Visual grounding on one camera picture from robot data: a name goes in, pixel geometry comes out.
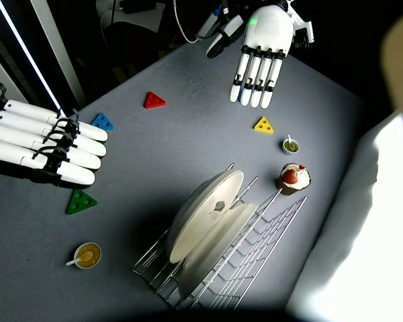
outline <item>cupcake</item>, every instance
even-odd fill
[[[283,195],[292,195],[305,189],[310,184],[310,175],[305,166],[288,163],[282,168],[281,175],[277,179],[277,188],[282,188]]]

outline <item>dish rack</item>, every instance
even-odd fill
[[[242,197],[258,180],[251,183],[236,196],[232,207],[244,203]],[[166,254],[169,230],[137,261],[133,271],[141,276],[172,308],[181,309],[235,309],[247,293],[251,284],[273,253],[281,238],[306,202],[307,196],[277,215],[268,214],[279,189],[262,203],[238,237],[224,252],[208,275],[185,300],[178,292],[179,275],[184,260],[172,264]]]

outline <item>cupcake frosting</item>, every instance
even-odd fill
[[[285,181],[283,182],[285,186],[297,190],[302,190],[303,188],[306,188],[310,184],[310,177],[309,173],[306,170],[305,167],[299,166],[298,164],[288,164],[282,171],[281,177],[283,178],[283,175],[288,171],[288,170],[294,170],[295,175],[297,177],[297,182],[290,184],[286,183]]]

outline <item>red berry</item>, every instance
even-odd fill
[[[290,169],[287,172],[285,172],[282,176],[282,181],[288,184],[297,183],[296,171]]]

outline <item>table surface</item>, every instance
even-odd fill
[[[81,112],[87,122],[105,113],[116,127],[86,190],[98,206],[67,215],[71,190],[0,175],[0,321],[105,321],[167,310],[132,267],[191,192],[233,162],[244,170],[244,184],[260,176],[246,202],[271,196],[288,162],[311,174],[306,190],[273,204],[279,213],[308,196],[241,303],[286,304],[352,155],[363,105],[292,57],[268,109],[231,103],[238,44],[213,60],[204,56],[207,46],[183,46]],[[144,109],[148,91],[167,106]],[[262,116],[273,135],[253,130]],[[280,148],[288,133],[301,145],[295,156]],[[88,241],[102,247],[100,263],[66,267]]]

